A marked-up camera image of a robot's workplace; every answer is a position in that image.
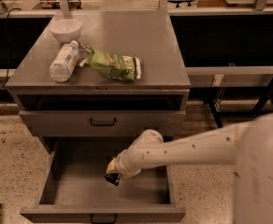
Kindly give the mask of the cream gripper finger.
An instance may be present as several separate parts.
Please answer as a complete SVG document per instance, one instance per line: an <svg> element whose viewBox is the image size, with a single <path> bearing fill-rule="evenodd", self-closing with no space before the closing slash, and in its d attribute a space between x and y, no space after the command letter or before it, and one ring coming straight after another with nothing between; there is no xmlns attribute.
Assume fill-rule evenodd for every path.
<svg viewBox="0 0 273 224"><path fill-rule="evenodd" d="M117 173L118 173L118 170L116 168L116 159L112 159L108 164L106 174L109 175L109 174L117 174Z"/></svg>

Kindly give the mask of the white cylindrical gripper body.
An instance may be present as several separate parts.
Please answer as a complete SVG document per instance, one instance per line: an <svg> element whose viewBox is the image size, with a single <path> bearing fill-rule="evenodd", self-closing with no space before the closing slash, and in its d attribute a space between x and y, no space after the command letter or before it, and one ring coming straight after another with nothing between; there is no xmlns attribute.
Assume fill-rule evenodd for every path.
<svg viewBox="0 0 273 224"><path fill-rule="evenodd" d="M123 155L117 156L115 166L118 173L124 179L134 177L141 172L139 167L132 165Z"/></svg>

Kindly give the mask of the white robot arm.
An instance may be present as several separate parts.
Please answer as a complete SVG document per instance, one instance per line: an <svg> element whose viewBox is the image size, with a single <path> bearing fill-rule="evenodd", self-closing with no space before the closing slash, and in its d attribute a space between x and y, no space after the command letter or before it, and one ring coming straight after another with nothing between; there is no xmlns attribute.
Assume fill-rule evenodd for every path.
<svg viewBox="0 0 273 224"><path fill-rule="evenodd" d="M108 164L106 180L172 164L234 164L234 224L273 224L273 113L170 142L148 129Z"/></svg>

